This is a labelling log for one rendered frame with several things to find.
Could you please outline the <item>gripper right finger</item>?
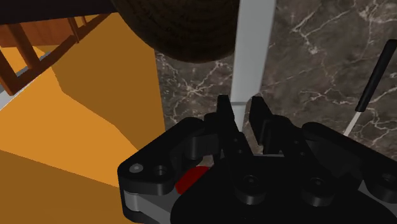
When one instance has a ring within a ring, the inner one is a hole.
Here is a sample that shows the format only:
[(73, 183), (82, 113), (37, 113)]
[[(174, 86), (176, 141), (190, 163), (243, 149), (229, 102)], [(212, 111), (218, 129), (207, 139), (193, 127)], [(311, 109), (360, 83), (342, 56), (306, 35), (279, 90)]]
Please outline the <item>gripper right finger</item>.
[(304, 156), (311, 150), (335, 177), (349, 173), (357, 183), (363, 180), (377, 199), (397, 204), (397, 161), (321, 123), (297, 127), (285, 116), (273, 114), (259, 96), (251, 99), (249, 122), (264, 155), (284, 153), (284, 148), (289, 148)]

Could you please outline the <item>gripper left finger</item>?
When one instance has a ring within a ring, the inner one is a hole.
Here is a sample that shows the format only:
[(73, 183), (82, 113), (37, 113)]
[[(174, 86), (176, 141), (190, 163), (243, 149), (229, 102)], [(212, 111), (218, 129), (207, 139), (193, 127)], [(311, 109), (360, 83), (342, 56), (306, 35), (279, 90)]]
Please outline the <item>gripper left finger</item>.
[(117, 168), (120, 194), (164, 196), (191, 168), (209, 170), (185, 194), (253, 194), (249, 164), (253, 154), (235, 123), (228, 95), (219, 95), (216, 111), (203, 119), (187, 117), (158, 136)]

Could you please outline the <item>long grey bar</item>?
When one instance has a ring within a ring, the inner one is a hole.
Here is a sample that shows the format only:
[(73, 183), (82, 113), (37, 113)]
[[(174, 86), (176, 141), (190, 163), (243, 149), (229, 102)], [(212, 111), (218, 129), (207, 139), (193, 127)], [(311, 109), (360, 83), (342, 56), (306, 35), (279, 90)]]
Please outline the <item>long grey bar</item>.
[(276, 0), (240, 0), (230, 101), (239, 130), (247, 102), (261, 88)]

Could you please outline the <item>red round object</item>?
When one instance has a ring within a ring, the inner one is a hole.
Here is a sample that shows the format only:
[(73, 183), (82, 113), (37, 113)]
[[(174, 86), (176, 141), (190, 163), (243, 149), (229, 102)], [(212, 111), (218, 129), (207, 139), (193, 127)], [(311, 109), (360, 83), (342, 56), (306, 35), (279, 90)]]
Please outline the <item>red round object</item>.
[(175, 184), (176, 191), (184, 194), (199, 178), (201, 178), (209, 170), (206, 166), (196, 166), (189, 169), (181, 179)]

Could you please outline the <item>dark brown woven basket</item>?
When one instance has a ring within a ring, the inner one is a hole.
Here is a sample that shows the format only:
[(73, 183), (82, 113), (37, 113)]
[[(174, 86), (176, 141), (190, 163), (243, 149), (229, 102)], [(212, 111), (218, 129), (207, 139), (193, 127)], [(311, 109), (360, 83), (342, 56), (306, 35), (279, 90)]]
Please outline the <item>dark brown woven basket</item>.
[(205, 63), (235, 50), (240, 0), (111, 0), (148, 46), (175, 60)]

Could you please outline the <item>brown wooden chair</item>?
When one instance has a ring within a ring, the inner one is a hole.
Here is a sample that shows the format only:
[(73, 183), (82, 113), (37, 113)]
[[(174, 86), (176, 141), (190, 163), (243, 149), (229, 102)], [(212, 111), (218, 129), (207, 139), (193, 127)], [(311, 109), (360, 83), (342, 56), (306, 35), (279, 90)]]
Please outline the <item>brown wooden chair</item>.
[(82, 16), (82, 26), (74, 17), (0, 25), (0, 48), (15, 47), (27, 66), (15, 72), (0, 50), (0, 85), (8, 95), (15, 95), (107, 17), (108, 13), (99, 14), (86, 21)]

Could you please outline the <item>black-handled white-bladed knife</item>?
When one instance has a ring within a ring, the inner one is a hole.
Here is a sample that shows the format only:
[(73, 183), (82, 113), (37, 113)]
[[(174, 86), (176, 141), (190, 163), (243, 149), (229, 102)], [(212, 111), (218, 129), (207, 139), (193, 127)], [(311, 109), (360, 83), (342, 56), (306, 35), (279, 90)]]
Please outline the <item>black-handled white-bladed knife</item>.
[(358, 121), (360, 115), (366, 110), (369, 102), (371, 101), (373, 94), (385, 73), (387, 66), (389, 65), (394, 52), (397, 49), (397, 39), (389, 39), (385, 43), (377, 63), (371, 73), (370, 78), (365, 86), (363, 93), (356, 105), (355, 108), (355, 115), (352, 117), (351, 121), (349, 122), (348, 126), (344, 131), (344, 136), (348, 136), (351, 131), (353, 130), (356, 122)]

